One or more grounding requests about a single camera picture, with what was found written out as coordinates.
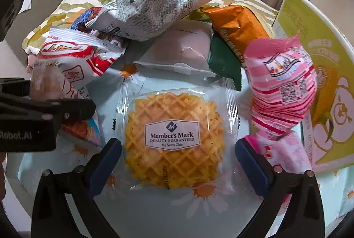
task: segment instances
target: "diamond logo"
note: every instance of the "diamond logo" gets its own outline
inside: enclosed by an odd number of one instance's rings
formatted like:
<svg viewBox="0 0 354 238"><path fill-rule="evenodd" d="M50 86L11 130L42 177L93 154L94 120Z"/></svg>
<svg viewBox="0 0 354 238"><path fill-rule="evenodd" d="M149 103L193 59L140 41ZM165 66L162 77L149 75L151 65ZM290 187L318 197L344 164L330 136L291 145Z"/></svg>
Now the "diamond logo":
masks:
<svg viewBox="0 0 354 238"><path fill-rule="evenodd" d="M169 124L167 124L166 128L172 133L177 128L177 124L171 121Z"/></svg>

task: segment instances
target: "dark green package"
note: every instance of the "dark green package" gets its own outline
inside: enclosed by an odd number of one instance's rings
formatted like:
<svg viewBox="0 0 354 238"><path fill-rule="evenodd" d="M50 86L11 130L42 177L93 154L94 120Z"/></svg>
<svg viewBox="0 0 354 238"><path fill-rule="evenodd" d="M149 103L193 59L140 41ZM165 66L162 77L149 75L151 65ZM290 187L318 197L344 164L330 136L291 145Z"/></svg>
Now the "dark green package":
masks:
<svg viewBox="0 0 354 238"><path fill-rule="evenodd" d="M217 75L232 78L235 89L241 91L241 63L217 32L211 40L208 64Z"/></svg>

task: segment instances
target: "member's mark label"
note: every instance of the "member's mark label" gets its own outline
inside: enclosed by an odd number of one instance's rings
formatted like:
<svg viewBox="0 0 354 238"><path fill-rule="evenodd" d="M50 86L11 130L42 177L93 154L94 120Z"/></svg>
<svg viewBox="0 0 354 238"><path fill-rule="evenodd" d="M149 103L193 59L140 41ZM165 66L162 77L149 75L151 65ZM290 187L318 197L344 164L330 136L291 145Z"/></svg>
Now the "member's mark label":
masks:
<svg viewBox="0 0 354 238"><path fill-rule="evenodd" d="M145 146L179 150L200 145L199 121L166 120L145 125Z"/></svg>

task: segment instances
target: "round yellow waffle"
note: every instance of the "round yellow waffle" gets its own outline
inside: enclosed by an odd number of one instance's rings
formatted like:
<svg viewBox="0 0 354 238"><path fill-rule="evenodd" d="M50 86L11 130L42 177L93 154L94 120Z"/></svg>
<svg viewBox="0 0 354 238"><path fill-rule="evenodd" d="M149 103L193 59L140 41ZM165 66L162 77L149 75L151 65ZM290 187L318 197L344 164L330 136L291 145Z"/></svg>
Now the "round yellow waffle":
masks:
<svg viewBox="0 0 354 238"><path fill-rule="evenodd" d="M169 119L199 121L200 145L167 151L145 146L145 124ZM125 128L126 163L142 184L165 188L192 187L218 176L225 148L223 123L214 101L182 93L148 95L135 100Z"/></svg>

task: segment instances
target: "corn illustration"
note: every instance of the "corn illustration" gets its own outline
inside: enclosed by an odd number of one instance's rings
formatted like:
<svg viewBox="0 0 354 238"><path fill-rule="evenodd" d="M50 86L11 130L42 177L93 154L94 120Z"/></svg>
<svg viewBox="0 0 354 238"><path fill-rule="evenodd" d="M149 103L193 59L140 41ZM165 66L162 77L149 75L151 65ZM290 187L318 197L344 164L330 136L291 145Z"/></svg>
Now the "corn illustration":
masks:
<svg viewBox="0 0 354 238"><path fill-rule="evenodd" d="M335 94L339 73L337 67L328 67L327 81L322 89L318 89L318 99L312 115L312 123L315 124L323 116L326 111L330 111Z"/></svg>

